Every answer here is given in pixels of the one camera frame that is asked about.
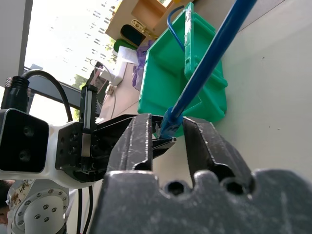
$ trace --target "green plastic bin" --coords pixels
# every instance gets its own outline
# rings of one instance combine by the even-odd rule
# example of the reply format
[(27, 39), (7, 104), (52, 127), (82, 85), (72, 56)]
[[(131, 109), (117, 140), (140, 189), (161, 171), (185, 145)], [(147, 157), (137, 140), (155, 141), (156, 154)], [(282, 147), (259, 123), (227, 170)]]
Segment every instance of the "green plastic bin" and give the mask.
[[(185, 53), (168, 29), (148, 50), (137, 110), (140, 114), (164, 115), (169, 107), (174, 106), (215, 36), (215, 29), (194, 13), (191, 2), (174, 20), (173, 29), (180, 40), (185, 41)], [(227, 85), (219, 62), (183, 116), (210, 122), (222, 119), (227, 110)], [(176, 137), (182, 134), (180, 128)]]

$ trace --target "tree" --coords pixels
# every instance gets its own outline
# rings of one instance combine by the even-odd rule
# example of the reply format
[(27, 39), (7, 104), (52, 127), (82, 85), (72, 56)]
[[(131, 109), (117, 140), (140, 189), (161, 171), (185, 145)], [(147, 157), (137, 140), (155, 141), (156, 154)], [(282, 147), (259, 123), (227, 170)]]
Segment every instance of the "tree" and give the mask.
[[(86, 82), (87, 82), (86, 78), (79, 75), (75, 75), (75, 83), (72, 86), (81, 90), (83, 86), (86, 84)], [(79, 110), (75, 109), (73, 119), (79, 121)]]

